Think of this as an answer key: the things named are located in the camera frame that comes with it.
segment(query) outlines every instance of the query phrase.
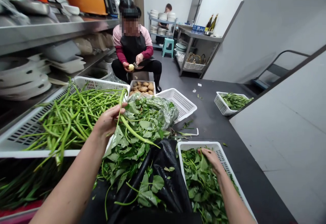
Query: person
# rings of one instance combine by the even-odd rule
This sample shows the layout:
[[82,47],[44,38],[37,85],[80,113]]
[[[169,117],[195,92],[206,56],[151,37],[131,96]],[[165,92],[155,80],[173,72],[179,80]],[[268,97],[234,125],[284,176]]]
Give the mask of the person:
[[137,63],[138,71],[153,72],[156,92],[161,92],[160,78],[162,64],[154,59],[152,39],[148,30],[138,23],[140,9],[136,8],[132,0],[120,0],[119,11],[121,23],[113,29],[113,42],[118,59],[112,62],[112,69],[116,77],[130,84],[126,74],[129,64]]
[[[165,11],[164,13],[168,13],[172,11],[172,5],[170,3],[167,3],[165,6]],[[169,25],[167,23],[161,23],[159,22],[158,26],[163,29],[169,29]],[[156,44],[163,46],[164,43],[164,37],[162,36],[156,36]]]
[[[116,105],[99,117],[80,153],[36,212],[30,224],[77,223],[80,220],[93,190],[106,146],[115,132],[115,119],[119,116],[119,112],[125,113],[126,105],[127,103]],[[213,172],[217,176],[229,223],[256,223],[240,199],[216,153],[205,148],[201,151],[212,164]]]

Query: hand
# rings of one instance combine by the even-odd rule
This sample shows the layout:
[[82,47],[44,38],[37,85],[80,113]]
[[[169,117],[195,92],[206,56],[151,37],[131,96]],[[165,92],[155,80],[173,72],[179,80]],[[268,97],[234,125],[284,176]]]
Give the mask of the hand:
[[129,67],[129,63],[124,62],[122,65],[123,65],[123,68],[124,68],[128,73],[131,73],[131,72],[132,72],[131,70],[128,69],[128,67]]
[[120,110],[120,105],[115,105],[112,108],[106,110],[97,120],[94,125],[92,133],[95,133],[101,139],[104,139],[106,143],[109,142],[110,137],[114,134],[116,129],[115,119],[119,117],[120,114],[125,113],[124,107],[127,103],[122,103],[122,109]]
[[143,54],[138,54],[137,56],[136,56],[136,63],[137,63],[137,65],[139,65],[142,61],[143,61],[143,59],[144,59],[144,55]]
[[220,174],[221,172],[224,171],[224,167],[221,164],[220,160],[218,159],[217,154],[214,151],[206,149],[206,148],[201,148],[201,151],[206,156],[206,158],[209,160],[209,162],[212,164],[213,171],[216,175]]

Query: blue stool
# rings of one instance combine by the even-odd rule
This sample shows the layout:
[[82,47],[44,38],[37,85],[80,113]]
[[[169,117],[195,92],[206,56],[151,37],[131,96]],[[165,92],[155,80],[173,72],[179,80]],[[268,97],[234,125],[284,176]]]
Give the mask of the blue stool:
[[[172,45],[171,50],[167,49],[167,44]],[[171,53],[171,57],[173,58],[173,51],[174,51],[174,39],[164,38],[164,45],[162,50],[162,57],[164,57],[165,53]]]

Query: maroon sleeve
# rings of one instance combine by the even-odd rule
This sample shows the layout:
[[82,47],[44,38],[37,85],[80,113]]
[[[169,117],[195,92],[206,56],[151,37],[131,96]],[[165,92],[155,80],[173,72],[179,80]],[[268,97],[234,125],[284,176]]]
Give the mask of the maroon sleeve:
[[153,46],[146,46],[146,50],[142,52],[144,59],[149,59],[153,55]]
[[116,50],[116,56],[118,57],[119,61],[121,63],[127,63],[128,61],[126,59],[126,56],[123,53],[122,46],[116,46],[115,50]]

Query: metal pot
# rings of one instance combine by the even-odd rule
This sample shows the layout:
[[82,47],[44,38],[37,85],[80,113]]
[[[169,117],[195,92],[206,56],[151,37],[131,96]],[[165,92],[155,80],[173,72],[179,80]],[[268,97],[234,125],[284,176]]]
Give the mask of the metal pot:
[[48,15],[50,13],[49,4],[35,0],[9,0],[14,6],[25,14]]

